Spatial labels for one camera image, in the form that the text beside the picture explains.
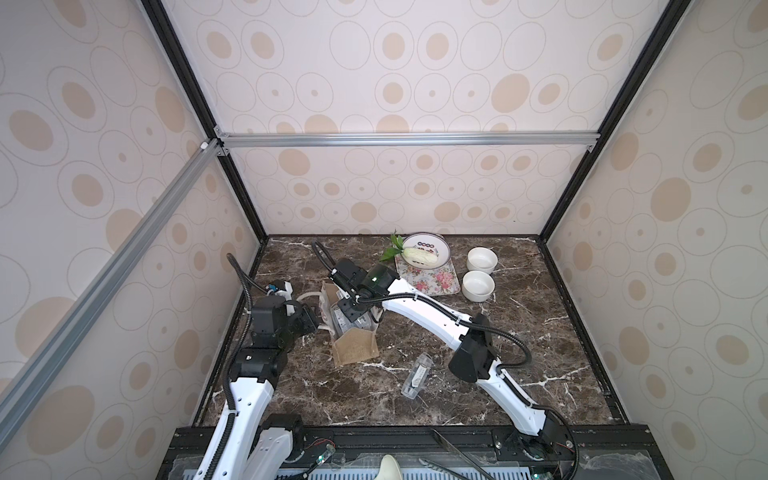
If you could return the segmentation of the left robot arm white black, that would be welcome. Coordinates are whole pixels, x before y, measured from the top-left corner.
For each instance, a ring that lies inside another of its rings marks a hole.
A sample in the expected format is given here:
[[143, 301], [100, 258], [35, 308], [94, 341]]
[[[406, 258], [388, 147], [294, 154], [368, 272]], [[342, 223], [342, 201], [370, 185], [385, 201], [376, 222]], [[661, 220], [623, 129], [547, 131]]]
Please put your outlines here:
[[251, 338], [233, 353], [223, 385], [225, 405], [206, 453], [198, 466], [197, 479], [275, 479], [282, 464], [300, 440], [295, 424], [268, 427], [261, 431], [263, 414], [274, 396], [288, 354], [303, 336], [313, 334], [318, 319], [313, 309], [292, 298], [292, 287], [285, 282], [281, 290], [256, 286], [229, 254], [227, 260], [236, 272], [246, 297], [246, 327]]

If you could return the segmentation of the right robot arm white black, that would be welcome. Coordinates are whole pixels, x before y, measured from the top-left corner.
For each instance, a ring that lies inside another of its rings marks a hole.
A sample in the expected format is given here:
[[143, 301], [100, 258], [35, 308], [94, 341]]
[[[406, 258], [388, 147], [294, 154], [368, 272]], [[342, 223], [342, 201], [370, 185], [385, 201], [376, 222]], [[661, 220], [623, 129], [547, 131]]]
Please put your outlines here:
[[541, 460], [561, 449], [575, 454], [570, 426], [555, 409], [536, 403], [509, 371], [532, 360], [516, 336], [490, 325], [489, 319], [453, 310], [421, 293], [385, 265], [366, 271], [349, 259], [330, 268], [329, 278], [345, 292], [342, 311], [357, 315], [381, 307], [399, 314], [442, 340], [452, 351], [449, 370], [484, 390], [511, 419], [525, 455]]

